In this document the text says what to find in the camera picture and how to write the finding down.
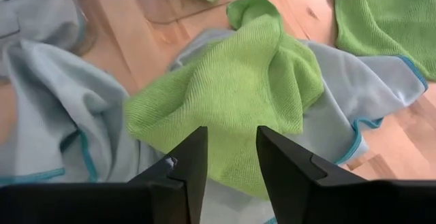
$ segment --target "light blue microfiber cloth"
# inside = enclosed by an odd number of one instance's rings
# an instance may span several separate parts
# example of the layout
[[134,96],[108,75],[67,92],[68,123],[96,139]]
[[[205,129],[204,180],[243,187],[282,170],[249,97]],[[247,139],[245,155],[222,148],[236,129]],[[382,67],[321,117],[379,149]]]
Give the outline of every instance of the light blue microfiber cloth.
[[428,88],[406,57],[356,57],[301,42],[317,57],[325,91],[305,112],[304,133],[286,136],[330,162],[346,163],[366,152],[361,131],[378,128],[383,117],[410,106]]
[[24,182],[126,182],[153,151],[129,136],[126,90],[60,48],[22,40],[3,51],[18,122],[0,144],[0,186]]
[[[18,39],[74,50],[84,41],[84,28],[73,0],[0,0],[0,50]],[[1,57],[0,79],[7,79]]]

